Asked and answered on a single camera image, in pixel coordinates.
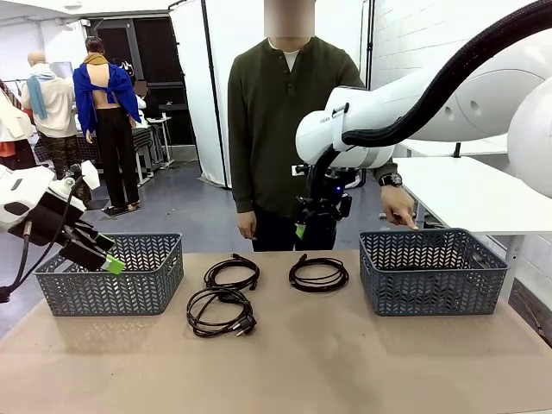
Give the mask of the person's left hand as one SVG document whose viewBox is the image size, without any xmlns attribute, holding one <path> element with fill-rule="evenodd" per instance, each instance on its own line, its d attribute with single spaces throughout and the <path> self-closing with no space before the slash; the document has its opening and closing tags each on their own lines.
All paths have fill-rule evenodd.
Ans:
<svg viewBox="0 0 552 414">
<path fill-rule="evenodd" d="M 418 230 L 413 218 L 414 200 L 402 186 L 383 186 L 381 201 L 389 223 Z"/>
</svg>

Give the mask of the person's right hand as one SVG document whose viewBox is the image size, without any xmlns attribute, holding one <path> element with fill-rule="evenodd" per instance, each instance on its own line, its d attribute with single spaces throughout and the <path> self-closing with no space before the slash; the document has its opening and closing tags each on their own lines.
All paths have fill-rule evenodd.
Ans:
<svg viewBox="0 0 552 414">
<path fill-rule="evenodd" d="M 237 228 L 243 238 L 253 241 L 255 239 L 256 225 L 256 215 L 252 210 L 237 214 Z"/>
</svg>

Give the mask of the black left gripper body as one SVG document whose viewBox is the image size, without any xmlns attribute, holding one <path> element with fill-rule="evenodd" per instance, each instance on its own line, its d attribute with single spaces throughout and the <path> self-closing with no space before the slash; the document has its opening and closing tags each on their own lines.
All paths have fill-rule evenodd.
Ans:
<svg viewBox="0 0 552 414">
<path fill-rule="evenodd" d="M 65 209 L 65 203 L 58 204 L 53 209 L 38 204 L 19 224 L 19 236 L 23 238 L 28 234 L 30 243 L 43 247 L 51 242 L 58 227 L 61 227 L 61 232 L 56 241 L 61 243 L 65 241 L 63 236 L 65 227 L 84 232 L 93 230 L 93 226 L 81 218 L 84 214 L 82 210 L 70 205 L 64 216 Z"/>
</svg>

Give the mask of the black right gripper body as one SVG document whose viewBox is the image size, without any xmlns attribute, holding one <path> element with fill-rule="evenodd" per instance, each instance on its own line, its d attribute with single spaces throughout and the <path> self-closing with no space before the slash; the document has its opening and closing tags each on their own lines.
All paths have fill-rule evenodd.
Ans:
<svg viewBox="0 0 552 414">
<path fill-rule="evenodd" d="M 324 174 L 311 171 L 307 186 L 307 197 L 298 197 L 296 222 L 306 223 L 315 216 L 331 218 L 335 222 L 348 217 L 352 197 L 346 192 L 346 186 L 352 183 L 351 170 L 327 170 Z"/>
</svg>

